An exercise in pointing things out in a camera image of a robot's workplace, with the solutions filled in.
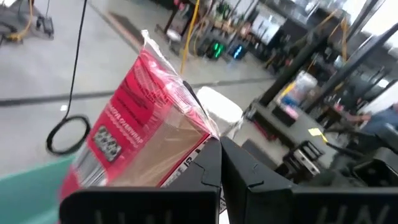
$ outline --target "white wall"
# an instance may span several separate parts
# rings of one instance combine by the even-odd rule
[[[253,22],[252,33],[260,37],[263,43],[268,44],[279,28],[280,25],[271,23],[264,16],[258,15]]]
[[[393,84],[388,90],[386,90],[379,97],[374,99],[370,104],[361,108],[359,112],[364,113],[377,113],[391,106],[393,103],[398,102],[398,82]]]

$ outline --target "power cord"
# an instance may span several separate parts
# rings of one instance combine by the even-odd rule
[[[86,14],[86,7],[87,7],[87,0],[84,0],[83,12],[81,14],[79,34],[78,34],[77,46],[76,46],[75,64],[73,66],[72,82],[71,82],[71,85],[70,85],[68,109],[67,109],[67,112],[65,113],[65,116],[63,117],[63,119],[53,128],[53,130],[51,130],[51,132],[50,132],[49,136],[47,136],[47,140],[46,140],[48,152],[53,154],[53,155],[56,155],[56,156],[69,155],[69,154],[72,154],[72,153],[76,152],[77,150],[79,150],[80,146],[84,143],[88,133],[90,133],[90,130],[91,130],[90,123],[89,123],[88,118],[86,116],[84,116],[84,115],[68,116],[69,112],[70,112],[70,106],[71,106],[71,103],[72,103],[73,86],[75,84],[77,61],[78,61],[78,57],[79,57],[80,39],[81,39],[81,32],[83,30],[83,21],[84,21],[85,14]],[[86,131],[85,131],[84,135],[73,146],[71,146],[71,147],[69,147],[69,148],[67,148],[65,150],[61,150],[61,151],[60,150],[55,150],[54,147],[52,146],[55,134],[65,124],[67,124],[69,121],[73,121],[73,120],[80,120],[80,121],[82,121],[84,123],[84,125],[86,126]]]

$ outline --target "concrete floor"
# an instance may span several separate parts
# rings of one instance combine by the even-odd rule
[[[90,3],[83,28],[75,93],[116,89],[137,57],[137,51],[130,48],[99,13],[112,11],[128,17],[138,28],[147,29],[160,48],[167,49],[166,43],[154,33],[154,28],[156,23],[165,24],[169,11],[147,0],[92,0]],[[35,4],[45,12],[46,0],[36,0]],[[23,45],[0,46],[0,98],[68,93],[82,5],[82,0],[51,2],[49,15],[55,27],[53,40],[33,35]],[[168,52],[165,55],[179,70],[180,58]],[[234,80],[236,82],[231,85],[214,89],[245,109],[273,80],[257,67],[255,60],[247,57],[246,61],[227,65],[224,61],[190,60],[183,78],[191,84]],[[85,114],[93,123],[107,101],[108,98],[73,101],[71,114]],[[0,108],[0,133],[3,133],[0,176],[57,159],[45,151],[45,139],[62,119],[64,111],[61,107],[66,103]],[[82,134],[80,124],[69,124],[56,136],[55,145],[57,148],[67,147]],[[251,124],[245,123],[236,137],[237,143],[243,143],[248,136],[256,138],[276,161],[280,160],[283,150],[263,140]]]

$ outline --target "green light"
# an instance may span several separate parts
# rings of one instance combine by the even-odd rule
[[[221,46],[217,49],[217,52],[215,53],[214,57],[215,57],[215,58],[218,58],[218,57],[221,55],[221,53],[222,53],[223,50],[224,50],[224,46],[221,45]]]

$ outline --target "yellow hose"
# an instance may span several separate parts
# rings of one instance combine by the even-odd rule
[[[319,28],[321,28],[325,23],[327,23],[337,12],[337,9],[334,10],[328,17],[326,17],[324,20],[322,20],[321,23],[319,23],[313,30],[317,30]],[[293,46],[298,45],[299,43],[303,42],[305,40],[305,38],[307,37],[307,34],[304,35],[302,38],[300,38],[298,41],[296,41]]]
[[[198,15],[198,9],[199,9],[199,3],[200,0],[197,0],[197,3],[195,4],[195,10],[193,11],[193,16],[192,16],[192,20],[191,20],[191,24],[188,30],[188,38],[187,41],[185,43],[185,48],[184,48],[184,53],[182,55],[182,62],[181,62],[181,68],[180,68],[180,74],[182,75],[183,71],[184,71],[184,66],[185,66],[185,61],[187,60],[187,54],[188,54],[188,48],[189,48],[189,41],[191,39],[191,34],[192,34],[192,30],[193,30],[193,26],[195,25],[195,20],[197,18]]]

